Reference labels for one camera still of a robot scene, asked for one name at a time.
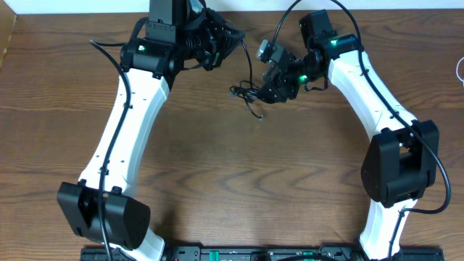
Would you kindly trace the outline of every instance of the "black motor bracket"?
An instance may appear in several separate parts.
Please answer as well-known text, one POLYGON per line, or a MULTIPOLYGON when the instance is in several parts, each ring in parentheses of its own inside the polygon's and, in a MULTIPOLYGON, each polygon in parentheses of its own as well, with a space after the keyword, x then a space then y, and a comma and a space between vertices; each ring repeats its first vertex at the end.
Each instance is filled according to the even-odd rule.
POLYGON ((257 52, 257 58, 271 65, 264 74, 264 83, 257 92, 263 102, 286 102, 297 97, 299 87, 324 77, 324 89, 328 87, 328 67, 332 59, 340 54, 357 50, 358 42, 353 34, 338 36, 326 10, 313 12, 299 21, 307 55, 296 58, 278 43, 264 40, 257 52))
MULTIPOLYGON (((124 249, 137 249, 145 238, 150 221, 150 208, 135 199, 123 196, 114 187, 104 198, 105 222, 109 241, 124 249)), ((98 189, 79 184, 62 183, 58 191, 58 204, 76 236, 102 243, 102 230, 98 215, 98 189)))
MULTIPOLYGON (((437 154, 439 130, 433 121, 413 121, 412 127, 437 154)), ((368 195, 385 207, 406 199, 420 199, 435 182, 436 163, 407 128, 382 130, 372 137, 361 167, 368 195), (400 153, 400 148, 407 150, 400 153)))
POLYGON ((165 77, 172 88, 176 75, 185 70, 184 61, 196 59, 206 71, 222 61, 241 43, 245 32, 236 29, 204 0, 200 12, 190 0, 151 0, 149 18, 134 28, 129 42, 121 49, 121 68, 131 68, 165 77), (145 27, 145 37, 137 38, 145 27))

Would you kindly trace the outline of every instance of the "green led light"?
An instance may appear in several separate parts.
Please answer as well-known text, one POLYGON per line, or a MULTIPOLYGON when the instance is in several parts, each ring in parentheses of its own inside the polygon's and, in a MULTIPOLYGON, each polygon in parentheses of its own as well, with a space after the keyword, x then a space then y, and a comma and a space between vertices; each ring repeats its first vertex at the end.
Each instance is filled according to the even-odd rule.
MULTIPOLYGON (((303 255, 312 255, 312 252, 303 252, 303 255)), ((314 261, 314 259, 303 260, 303 261, 314 261)))
POLYGON ((299 82, 300 82, 300 83, 304 83, 306 80, 307 80, 307 76, 306 76, 306 75, 299 76, 299 82))
POLYGON ((210 251, 210 261, 219 261, 219 251, 210 251))

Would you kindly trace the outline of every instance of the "wire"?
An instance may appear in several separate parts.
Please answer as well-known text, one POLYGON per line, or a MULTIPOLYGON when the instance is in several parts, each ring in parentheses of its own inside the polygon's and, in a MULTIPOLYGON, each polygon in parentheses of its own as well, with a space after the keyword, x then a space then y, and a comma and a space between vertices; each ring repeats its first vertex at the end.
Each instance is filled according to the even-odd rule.
POLYGON ((285 14, 283 14, 282 19, 281 19, 281 21, 279 22, 279 24, 277 25, 277 29, 275 30, 274 37, 273 37, 273 41, 272 41, 272 43, 270 44, 271 48, 274 47, 274 44, 276 43, 278 33, 281 31, 283 22, 284 22, 285 19, 287 18, 287 15, 289 15, 290 11, 291 11, 300 1, 301 1, 301 0, 296 0, 296 1, 287 9, 287 11, 285 12, 285 14))
POLYGON ((248 59, 249 65, 249 81, 243 80, 240 82, 240 86, 231 86, 229 90, 231 93, 239 98, 242 98, 245 101, 246 107, 255 116, 258 120, 264 120, 264 115, 258 116, 249 105, 250 102, 253 101, 262 101, 261 99, 257 98, 257 90, 258 87, 256 84, 253 83, 253 66, 252 66, 252 59, 250 58, 247 45, 245 44, 244 40, 241 40, 241 45, 244 47, 244 51, 246 54, 246 58, 248 59), (249 83, 249 88, 245 88, 242 86, 242 83, 249 83))
POLYGON ((100 46, 107 46, 107 47, 117 47, 117 46, 124 46, 126 43, 101 43, 98 41, 94 41, 95 44, 100 46))
POLYGON ((136 25, 134 25, 134 27, 132 29, 132 33, 130 35, 129 42, 131 42, 133 39, 137 38, 138 33, 140 33, 140 30, 142 30, 142 27, 145 25, 146 21, 148 21, 148 17, 142 17, 136 22, 136 25))
MULTIPOLYGON (((283 24, 283 21, 285 20, 286 16, 290 13, 290 11, 300 2, 301 0, 296 0, 290 7, 289 9, 285 12, 285 14, 283 15, 281 21, 279 22, 278 24, 278 27, 277 27, 277 30, 275 31, 275 34, 274 34, 274 38, 273 38, 273 42, 272 42, 272 46, 273 44, 276 42, 276 39, 277 39, 277 36, 278 36, 278 33, 282 27, 282 24, 283 24)), ((446 189, 446 195, 445 195, 445 199, 444 199, 444 202, 443 202, 443 205, 441 207, 439 207, 438 209, 436 210, 420 210, 420 209, 412 209, 412 208, 404 208, 402 209, 400 212, 399 212, 399 217, 398 217, 398 220, 397 220, 397 224, 395 225, 395 229, 394 229, 394 232, 393 232, 393 235, 392 235, 392 238, 391 238, 391 241, 390 241, 390 246, 389 246, 389 260, 392 259, 392 248, 393 248, 393 243, 394 243, 394 240, 396 238, 396 235, 397 235, 397 232, 398 232, 398 229, 399 229, 399 224, 401 223, 401 220, 402 218, 405 216, 405 212, 416 212, 416 213, 420 213, 420 214, 428 214, 428 215, 433 215, 433 214, 438 214, 440 212, 443 212, 447 207, 448 205, 450 204, 450 200, 451 200, 451 185, 450 185, 450 180, 448 178, 448 174, 446 172, 446 170, 444 169, 444 166, 442 164, 442 161, 438 158, 438 156, 435 154, 435 152, 433 151, 433 149, 427 144, 427 142, 422 138, 422 136, 417 133, 413 127, 411 127, 405 120, 403 120, 400 116, 399 116, 399 112, 398 111, 395 111, 393 109, 393 107, 388 103, 388 101, 385 99, 385 97, 382 95, 382 93, 377 89, 377 87, 375 86, 375 84, 373 83, 373 81, 370 79, 370 76, 368 74, 368 71, 365 69, 365 65, 364 65, 364 61, 363 61, 363 51, 364 51, 364 48, 363 48, 363 43, 361 41, 361 32, 360 32, 360 29, 359 27, 357 26, 357 23, 356 23, 356 19, 353 17, 353 15, 351 14, 351 12, 343 5, 341 4, 340 2, 338 2, 337 0, 330 0, 332 1, 333 3, 335 3, 336 5, 338 5, 347 15, 348 17, 350 18, 350 20, 352 21, 354 27, 355 27, 355 30, 356 30, 356 34, 357 34, 357 39, 358 39, 358 42, 357 42, 357 50, 358 50, 358 59, 359 59, 359 62, 360 62, 360 68, 362 70, 362 74, 365 76, 365 79, 367 80, 367 82, 369 83, 370 87, 373 89, 373 91, 376 93, 377 97, 382 101, 382 103, 385 105, 385 107, 388 109, 388 111, 391 113, 392 117, 394 117, 396 120, 398 120, 402 125, 404 125, 413 135, 414 137, 422 144, 422 146, 426 149, 426 151, 428 153, 430 153, 430 155, 434 158, 434 161, 436 162, 438 168, 440 169, 440 172, 442 173, 442 176, 443 176, 443 181, 444 181, 444 185, 445 185, 445 189, 446 189)))
POLYGON ((320 246, 320 248, 319 248, 319 250, 318 250, 318 254, 322 254, 322 249, 323 249, 324 247, 337 247, 337 248, 339 248, 340 251, 341 251, 341 254, 343 255, 343 257, 344 257, 346 260, 349 260, 349 258, 345 255, 345 252, 343 252, 343 249, 342 249, 340 246, 337 246, 337 245, 335 245, 335 244, 324 244, 324 245, 320 246))
POLYGON ((460 81, 463 82, 463 88, 464 88, 464 77, 461 78, 461 77, 459 76, 459 64, 460 64, 462 61, 464 61, 464 57, 461 58, 461 59, 459 60, 459 62, 457 62, 457 65, 456 65, 456 76, 457 76, 457 78, 458 78, 460 81))
POLYGON ((203 60, 203 62, 200 62, 199 64, 193 66, 193 67, 190 67, 190 68, 183 68, 182 71, 188 71, 188 70, 195 70, 195 69, 198 69, 198 68, 201 68, 201 67, 204 67, 206 65, 208 65, 210 63, 210 60, 211 60, 211 54, 208 52, 208 51, 204 51, 204 55, 206 56, 206 58, 203 60))
POLYGON ((124 103, 124 109, 123 113, 121 114, 121 118, 119 119, 119 122, 117 123, 115 133, 113 134, 113 137, 111 138, 111 141, 109 143, 107 153, 104 156, 103 160, 103 165, 100 168, 100 180, 99 180, 99 195, 98 195, 98 213, 99 213, 99 221, 100 221, 100 228, 101 228, 101 234, 103 236, 103 242, 105 249, 107 250, 107 259, 108 261, 112 261, 112 255, 111 251, 109 249, 109 240, 108 240, 108 233, 107 233, 107 227, 106 223, 104 222, 104 178, 107 175, 108 171, 108 163, 109 163, 109 157, 111 156, 111 152, 113 150, 113 147, 115 146, 117 136, 119 135, 119 132, 121 131, 121 128, 124 123, 125 116, 128 113, 128 110, 131 106, 131 88, 129 87, 129 81, 127 79, 127 76, 123 72, 123 69, 121 69, 121 66, 116 62, 116 60, 107 52, 103 49, 102 46, 100 46, 97 42, 90 40, 89 43, 95 47, 97 50, 99 50, 108 60, 115 66, 117 72, 121 76, 124 82, 125 86, 125 92, 126 92, 126 97, 125 97, 125 103, 124 103))
POLYGON ((252 66, 252 59, 249 56, 248 48, 247 45, 245 44, 244 40, 241 40, 241 45, 244 47, 244 51, 246 54, 246 58, 248 59, 248 65, 249 65, 249 87, 254 88, 253 86, 253 66, 252 66))

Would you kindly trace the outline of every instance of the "wood grain surface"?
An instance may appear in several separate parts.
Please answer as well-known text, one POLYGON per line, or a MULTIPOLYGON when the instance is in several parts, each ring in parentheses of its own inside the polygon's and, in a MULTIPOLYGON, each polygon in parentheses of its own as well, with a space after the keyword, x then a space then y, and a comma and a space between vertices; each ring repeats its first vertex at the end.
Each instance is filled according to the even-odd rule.
MULTIPOLYGON (((370 60, 398 100, 441 132, 439 155, 452 181, 440 215, 412 214, 402 245, 443 248, 462 260, 464 95, 455 66, 464 55, 463 10, 356 11, 370 60)), ((305 54, 289 15, 278 42, 305 54)), ((282 12, 224 13, 255 53, 282 12)), ((353 27, 329 12, 339 33, 353 27)), ((0 73, 0 259, 77 260, 92 244, 74 236, 56 195, 75 183, 109 117, 117 73, 87 42, 127 41, 142 14, 20 16, 0 73)), ((117 56, 119 50, 112 49, 117 56)), ((254 80, 267 66, 256 59, 254 80)), ((286 104, 256 104, 253 118, 229 86, 248 76, 237 49, 213 72, 182 72, 162 108, 141 163, 138 199, 151 227, 170 241, 227 246, 354 242, 369 198, 360 166, 369 141, 341 93, 302 92, 286 104)), ((418 207, 438 207, 435 186, 418 207)))
POLYGON ((0 69, 3 58, 7 54, 9 40, 15 26, 16 14, 4 0, 0 0, 0 69))

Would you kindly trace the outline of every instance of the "robotic arm link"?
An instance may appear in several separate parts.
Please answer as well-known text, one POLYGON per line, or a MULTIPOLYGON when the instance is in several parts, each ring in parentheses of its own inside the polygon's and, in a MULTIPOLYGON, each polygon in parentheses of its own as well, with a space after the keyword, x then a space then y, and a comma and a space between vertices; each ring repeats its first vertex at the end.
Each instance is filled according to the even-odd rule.
MULTIPOLYGON (((371 203, 359 242, 369 260, 390 259, 399 251, 397 235, 405 225, 407 211, 413 211, 425 189, 434 184, 438 128, 431 120, 418 122, 401 106, 373 70, 360 40, 352 34, 338 36, 325 10, 311 13, 299 23, 308 55, 297 59, 279 44, 264 40, 257 58, 272 67, 253 98, 267 103, 295 99, 300 85, 311 91, 306 85, 320 77, 326 79, 324 89, 313 89, 325 90, 331 81, 343 93, 371 141, 361 169, 371 203), (400 154, 400 147, 408 152, 400 154)), ((446 208, 450 190, 446 173, 442 174, 448 184, 444 207, 415 212, 438 213, 446 208)))
MULTIPOLYGON (((149 229, 149 207, 134 199, 138 169, 154 120, 169 97, 175 77, 180 71, 188 70, 183 66, 184 60, 197 59, 199 64, 193 68, 212 70, 243 43, 244 32, 234 26, 228 27, 227 23, 217 12, 206 8, 204 0, 150 1, 149 18, 137 22, 129 42, 121 50, 119 88, 100 143, 78 184, 63 183, 58 192, 59 205, 75 235, 110 245, 124 256, 121 260, 178 259, 167 254, 164 240, 149 229), (144 25, 146 36, 137 38, 144 25), (120 116, 124 113, 125 120, 118 130, 120 116), (105 153, 111 146, 107 157, 105 153), (99 195, 103 192, 107 196, 101 202, 99 195), (103 216, 98 211, 100 207, 104 210, 103 216)), ((389 259, 400 249, 399 236, 396 235, 401 234, 405 225, 407 213, 404 210, 412 209, 435 181, 434 158, 409 128, 419 133, 435 154, 439 143, 438 129, 431 121, 418 122, 401 106, 377 76, 363 50, 361 66, 360 40, 358 42, 352 34, 338 36, 325 10, 303 17, 300 28, 308 50, 308 55, 301 59, 287 52, 275 40, 262 42, 257 57, 272 67, 265 73, 264 84, 253 92, 255 99, 250 102, 256 99, 267 103, 286 102, 297 97, 301 85, 310 91, 307 84, 324 77, 326 89, 331 81, 347 98, 368 134, 370 146, 362 164, 361 177, 371 201, 368 221, 359 237, 363 257, 354 258, 355 248, 345 247, 328 249, 326 255, 321 256, 322 246, 317 251, 285 249, 281 258, 299 254, 301 259, 306 257, 307 260, 307 255, 313 254, 313 260, 348 260, 345 254, 348 253, 354 261, 389 259), (366 73, 408 128, 392 117, 391 110, 366 80, 366 73), (408 152, 400 154, 400 147, 407 148, 408 152), (397 222, 399 212, 404 217, 397 222)), ((191 252, 193 259, 198 259, 199 252, 204 253, 200 261, 207 255, 210 261, 248 257, 253 261, 272 260, 272 252, 256 256, 253 249, 240 249, 241 256, 238 252, 224 252, 224 249, 183 248, 179 252, 186 251, 191 252)), ((116 255, 114 250, 109 252, 109 247, 106 254, 109 260, 116 255)), ((403 254, 411 260, 419 255, 424 256, 424 260, 442 258, 441 250, 403 254)), ((103 254, 83 251, 81 259, 94 260, 99 255, 103 254)))

